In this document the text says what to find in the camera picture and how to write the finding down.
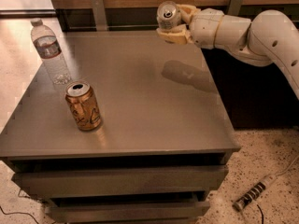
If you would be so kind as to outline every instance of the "brown can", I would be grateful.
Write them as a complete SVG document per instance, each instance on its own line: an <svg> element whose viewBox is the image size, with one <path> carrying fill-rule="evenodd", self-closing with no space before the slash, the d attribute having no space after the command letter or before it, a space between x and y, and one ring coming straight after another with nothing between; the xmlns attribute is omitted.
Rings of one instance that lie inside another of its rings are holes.
<svg viewBox="0 0 299 224"><path fill-rule="evenodd" d="M74 81L66 87L67 101L75 122L82 131L98 127L102 120L93 88L84 80Z"/></svg>

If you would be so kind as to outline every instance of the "bottle label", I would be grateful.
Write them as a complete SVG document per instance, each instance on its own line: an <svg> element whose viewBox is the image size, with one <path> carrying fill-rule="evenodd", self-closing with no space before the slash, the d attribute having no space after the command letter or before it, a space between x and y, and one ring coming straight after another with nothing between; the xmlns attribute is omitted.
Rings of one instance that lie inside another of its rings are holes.
<svg viewBox="0 0 299 224"><path fill-rule="evenodd" d="M53 58L62 52L56 37L52 35L38 38L34 42L34 45L40 58L42 59Z"/></svg>

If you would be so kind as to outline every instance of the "metal bracket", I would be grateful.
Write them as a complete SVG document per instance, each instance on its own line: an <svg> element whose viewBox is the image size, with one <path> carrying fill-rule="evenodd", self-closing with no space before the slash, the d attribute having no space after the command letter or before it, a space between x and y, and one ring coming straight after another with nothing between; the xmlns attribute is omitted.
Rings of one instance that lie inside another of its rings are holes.
<svg viewBox="0 0 299 224"><path fill-rule="evenodd" d="M230 5L227 8L227 15L237 16L239 15L243 0L231 0Z"/></svg>
<svg viewBox="0 0 299 224"><path fill-rule="evenodd" d="M108 26L104 7L104 0L91 0L91 2L96 31L107 31Z"/></svg>

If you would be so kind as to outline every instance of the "floor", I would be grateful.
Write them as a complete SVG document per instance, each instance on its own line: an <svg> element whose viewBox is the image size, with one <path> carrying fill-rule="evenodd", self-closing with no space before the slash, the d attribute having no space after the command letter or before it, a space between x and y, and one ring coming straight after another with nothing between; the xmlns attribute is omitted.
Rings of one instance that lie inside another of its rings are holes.
<svg viewBox="0 0 299 224"><path fill-rule="evenodd" d="M53 19L46 20L57 26ZM22 20L21 27L13 21L0 21L0 53L6 57L0 61L0 132L21 99L40 60L30 45L29 21ZM25 50L19 56L18 50ZM11 58L20 59L15 63ZM235 131L235 141L242 147L228 162L229 174L217 191L208 195L210 209L197 224L297 224L299 219L299 161L266 190L256 203L243 213L237 213L233 202L251 189L265 175L283 170L299 154L299 129L242 130ZM44 206L26 198L26 193L10 180L13 172L0 161L0 211L1 224L50 224L54 221L44 215Z"/></svg>

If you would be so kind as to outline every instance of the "gray tabletop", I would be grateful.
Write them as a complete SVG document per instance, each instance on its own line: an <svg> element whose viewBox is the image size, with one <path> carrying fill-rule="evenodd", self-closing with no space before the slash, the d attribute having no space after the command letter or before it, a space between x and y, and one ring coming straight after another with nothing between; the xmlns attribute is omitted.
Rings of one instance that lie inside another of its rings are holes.
<svg viewBox="0 0 299 224"><path fill-rule="evenodd" d="M72 33L61 42L73 80L95 90L104 121L82 132L42 65L0 135L17 159L238 150L200 49L154 32Z"/></svg>

